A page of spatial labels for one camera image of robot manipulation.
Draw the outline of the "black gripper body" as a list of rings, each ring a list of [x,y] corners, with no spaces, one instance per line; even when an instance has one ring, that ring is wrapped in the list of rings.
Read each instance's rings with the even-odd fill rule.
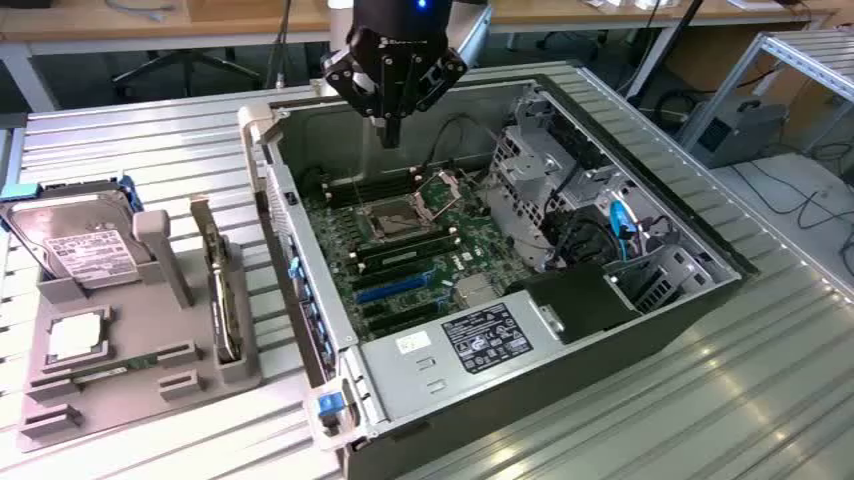
[[[379,83],[386,118],[391,118],[391,66],[403,56],[426,54],[433,62],[450,48],[450,1],[357,1],[349,49]]]

